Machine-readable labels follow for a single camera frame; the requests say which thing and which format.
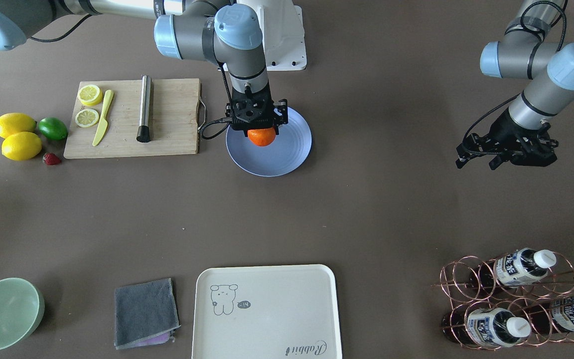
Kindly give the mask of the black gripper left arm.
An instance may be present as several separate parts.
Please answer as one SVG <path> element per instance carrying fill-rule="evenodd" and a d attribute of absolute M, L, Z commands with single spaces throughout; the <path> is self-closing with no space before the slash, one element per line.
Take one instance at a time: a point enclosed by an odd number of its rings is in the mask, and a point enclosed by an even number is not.
<path fill-rule="evenodd" d="M 558 141 L 548 134 L 550 123 L 545 121 L 534 130 L 524 129 L 515 123 L 505 110 L 494 123 L 487 135 L 467 133 L 462 143 L 456 147 L 457 168 L 463 168 L 474 158 L 492 155 L 488 163 L 491 170 L 496 170 L 504 162 L 516 166 L 547 167 L 557 159 L 555 153 Z"/>

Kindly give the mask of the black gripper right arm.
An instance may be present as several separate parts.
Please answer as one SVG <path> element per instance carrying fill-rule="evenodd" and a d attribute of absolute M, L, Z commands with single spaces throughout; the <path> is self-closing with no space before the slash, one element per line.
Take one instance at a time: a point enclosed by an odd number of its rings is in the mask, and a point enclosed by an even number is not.
<path fill-rule="evenodd" d="M 244 132 L 249 130 L 273 129 L 280 134 L 278 127 L 288 124 L 287 100 L 282 99 L 274 104 L 271 87 L 267 84 L 258 92 L 248 86 L 243 91 L 232 88 L 228 112 L 230 129 Z"/>

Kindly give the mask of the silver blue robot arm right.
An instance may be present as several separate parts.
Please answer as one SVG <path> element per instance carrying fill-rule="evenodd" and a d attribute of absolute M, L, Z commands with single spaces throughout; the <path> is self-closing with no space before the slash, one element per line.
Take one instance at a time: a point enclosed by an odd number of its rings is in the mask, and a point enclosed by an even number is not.
<path fill-rule="evenodd" d="M 246 137 L 252 130 L 280 133 L 287 100 L 271 96 L 264 35 L 252 7 L 235 0 L 0 0 L 0 51 L 12 50 L 68 14 L 152 18 L 162 55 L 227 66 L 232 87 L 224 123 Z"/>

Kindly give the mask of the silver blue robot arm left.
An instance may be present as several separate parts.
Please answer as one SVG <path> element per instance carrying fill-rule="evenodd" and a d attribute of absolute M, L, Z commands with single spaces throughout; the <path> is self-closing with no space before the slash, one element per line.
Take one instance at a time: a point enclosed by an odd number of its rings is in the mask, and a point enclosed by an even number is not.
<path fill-rule="evenodd" d="M 566 6 L 565 0 L 525 0 L 503 39 L 484 47 L 481 73 L 529 84 L 501 103 L 503 112 L 486 135 L 465 132 L 456 148 L 458 168 L 483 156 L 492 156 L 492 170 L 506 162 L 546 167 L 556 161 L 559 143 L 549 136 L 551 119 L 574 101 L 574 42 L 564 44 Z"/>

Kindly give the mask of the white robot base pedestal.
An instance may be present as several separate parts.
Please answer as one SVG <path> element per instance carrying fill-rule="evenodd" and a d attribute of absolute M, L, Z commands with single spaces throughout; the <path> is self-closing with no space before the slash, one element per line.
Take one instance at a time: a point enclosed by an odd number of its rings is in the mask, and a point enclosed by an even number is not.
<path fill-rule="evenodd" d="M 263 33 L 268 71 L 306 69 L 302 11 L 291 0 L 242 0 L 255 10 Z"/>

